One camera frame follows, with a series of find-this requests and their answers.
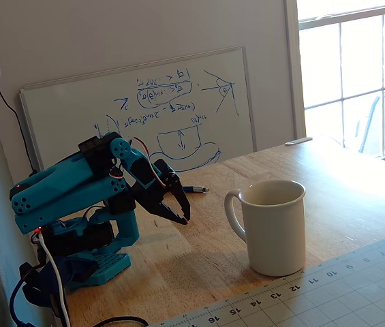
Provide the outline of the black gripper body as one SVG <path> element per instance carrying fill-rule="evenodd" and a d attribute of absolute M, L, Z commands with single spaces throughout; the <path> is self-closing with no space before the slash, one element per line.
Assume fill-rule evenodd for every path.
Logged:
<path fill-rule="evenodd" d="M 129 173 L 136 179 L 132 193 L 135 200 L 149 213 L 166 214 L 170 209 L 163 203 L 164 195 L 170 192 L 179 202 L 179 189 L 174 185 L 179 179 L 163 159 L 158 159 L 155 162 L 155 172 L 160 172 L 159 178 L 168 183 L 167 187 L 161 186 L 151 168 L 152 165 L 145 158 L 139 158 L 132 164 Z"/>

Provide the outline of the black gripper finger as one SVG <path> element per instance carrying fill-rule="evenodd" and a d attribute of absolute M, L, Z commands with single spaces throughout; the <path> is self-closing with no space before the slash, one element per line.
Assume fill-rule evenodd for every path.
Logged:
<path fill-rule="evenodd" d="M 176 222 L 188 222 L 190 220 L 190 203 L 183 191 L 179 176 L 174 172 L 169 172 L 165 177 L 165 185 L 166 190 L 175 197 L 183 212 L 183 217 L 179 217 Z"/>
<path fill-rule="evenodd" d="M 187 225 L 188 220 L 174 213 L 169 206 L 163 202 L 143 202 L 142 207 L 150 214 L 162 217 L 164 219 Z"/>

